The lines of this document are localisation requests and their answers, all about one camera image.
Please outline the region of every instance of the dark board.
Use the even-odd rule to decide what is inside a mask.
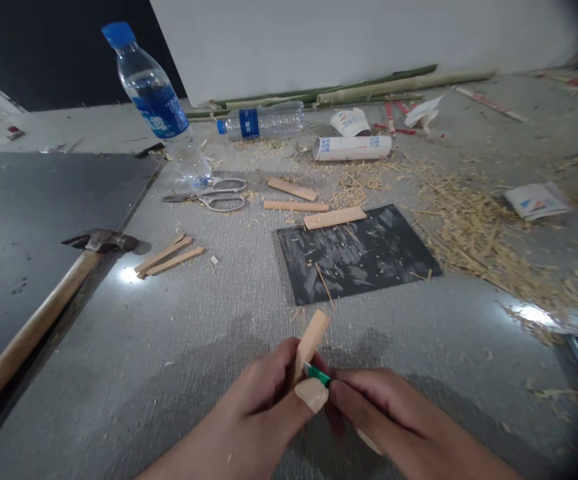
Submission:
[[[296,305],[329,299],[315,264],[322,270],[332,298],[417,281],[442,270],[394,205],[367,211],[360,221],[306,231],[277,230]]]
[[[0,153],[0,353],[80,251],[60,242],[118,229],[159,159],[88,153]]]

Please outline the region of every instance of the white paper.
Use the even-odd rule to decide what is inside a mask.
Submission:
[[[504,196],[517,214],[526,221],[559,215],[571,210],[564,194],[553,182],[547,182],[544,185],[531,183],[509,190]]]
[[[359,108],[342,110],[331,117],[331,126],[343,137],[355,137],[363,131],[371,132],[364,112]]]
[[[313,159],[316,161],[335,160],[376,160],[383,159],[391,152],[391,137],[324,137],[315,140]]]
[[[411,110],[404,120],[404,124],[408,128],[413,128],[418,122],[421,122],[422,128],[427,129],[428,124],[431,120],[437,117],[440,113],[438,107],[440,105],[440,100],[442,100],[444,95],[440,95],[438,98],[420,103],[416,108]]]

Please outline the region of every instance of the sandpaper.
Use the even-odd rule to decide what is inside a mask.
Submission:
[[[277,230],[296,305],[380,290],[442,275],[424,242],[394,205],[368,210],[367,218],[305,231]]]

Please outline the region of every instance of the green bamboo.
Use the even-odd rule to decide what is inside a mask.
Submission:
[[[346,99],[341,101],[328,101],[326,103],[320,103],[317,107],[339,107],[342,105],[360,105],[362,103],[384,103],[386,101],[398,101],[398,100],[422,100],[422,95],[400,95],[400,96],[393,96],[390,97],[388,95],[380,95],[376,97],[358,97],[354,99]],[[305,109],[313,109],[316,110],[316,104],[314,101],[307,102],[304,104]],[[215,118],[224,117],[229,114],[231,110],[229,109],[220,109],[220,110],[213,110],[213,112],[190,112],[187,113],[186,116],[188,119],[205,119],[211,118],[211,113]]]
[[[281,103],[282,101],[289,100],[288,97],[295,97],[290,99],[300,100],[304,96],[305,99],[302,101],[304,103],[311,102],[311,98],[313,101],[317,98],[317,96],[321,93],[331,93],[338,90],[344,90],[348,88],[357,88],[357,87],[366,87],[369,85],[375,85],[377,83],[384,83],[387,81],[394,81],[394,80],[401,80],[410,77],[416,77],[419,75],[426,75],[428,73],[432,73],[436,70],[437,64],[434,65],[427,65],[425,67],[420,67],[417,69],[412,70],[404,70],[394,72],[391,75],[386,77],[368,80],[360,83],[353,83],[350,85],[338,85],[336,87],[324,87],[324,88],[316,88],[316,89],[308,89],[308,90],[294,90],[284,93],[272,93],[268,95],[256,95],[253,97],[242,97],[237,99],[229,99],[229,100],[214,100],[212,103],[222,107],[223,109],[239,109],[239,108],[248,108],[248,107],[257,107],[257,106],[267,106],[267,105],[275,105],[277,103]]]

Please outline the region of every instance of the plastic bottle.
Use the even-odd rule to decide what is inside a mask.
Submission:
[[[302,131],[303,124],[304,103],[288,101],[272,107],[232,111],[217,121],[217,130],[231,140],[242,140],[288,136]]]
[[[128,23],[110,23],[102,33],[117,53],[117,72],[124,90],[177,163],[179,174],[170,187],[184,191],[205,188],[211,180],[211,167],[166,72],[138,46]]]

